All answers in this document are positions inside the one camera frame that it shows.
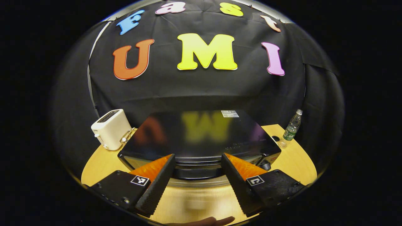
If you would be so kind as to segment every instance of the bottle label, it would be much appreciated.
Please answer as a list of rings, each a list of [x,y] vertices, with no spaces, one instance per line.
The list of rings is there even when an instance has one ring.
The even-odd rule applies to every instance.
[[[287,141],[291,141],[295,137],[296,133],[292,133],[289,130],[285,130],[283,134],[283,138]]]

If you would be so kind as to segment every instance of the pink letter i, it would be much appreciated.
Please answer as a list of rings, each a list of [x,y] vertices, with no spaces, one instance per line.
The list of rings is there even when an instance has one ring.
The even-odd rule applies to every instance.
[[[267,68],[268,73],[284,76],[285,71],[282,69],[281,60],[279,59],[279,47],[268,42],[261,43],[263,47],[267,50],[269,67]]]

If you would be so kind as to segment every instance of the label sticker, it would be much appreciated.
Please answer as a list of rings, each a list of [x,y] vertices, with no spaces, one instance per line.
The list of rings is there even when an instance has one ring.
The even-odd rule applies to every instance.
[[[246,180],[251,186],[261,184],[261,183],[265,182],[260,176],[249,177]]]
[[[221,111],[224,118],[238,118],[239,115],[236,113],[236,111]]]
[[[148,182],[149,178],[136,176],[130,182],[133,184],[144,186]]]

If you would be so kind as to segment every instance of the plastic water bottle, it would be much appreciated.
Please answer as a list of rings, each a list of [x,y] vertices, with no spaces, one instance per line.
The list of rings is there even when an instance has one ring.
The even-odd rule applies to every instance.
[[[300,127],[300,123],[302,122],[302,113],[303,111],[300,109],[296,111],[296,114],[290,120],[289,125],[287,125],[281,140],[278,142],[279,147],[286,148],[289,142],[293,140]]]

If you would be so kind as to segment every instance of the wooden table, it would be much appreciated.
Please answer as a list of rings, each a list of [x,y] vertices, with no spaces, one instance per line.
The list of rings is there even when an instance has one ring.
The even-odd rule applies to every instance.
[[[281,137],[285,132],[277,124],[262,128],[270,136]],[[117,157],[122,148],[110,151],[99,146],[85,165],[81,183],[92,186],[115,170],[130,172]],[[295,140],[292,140],[286,149],[282,149],[282,153],[271,168],[271,170],[280,169],[304,185],[314,182],[317,178],[313,162]],[[234,216],[236,219],[232,224],[254,217],[248,218],[243,214],[230,185],[208,188],[167,186],[155,213],[146,219],[167,224],[198,221],[210,216],[217,220]]]

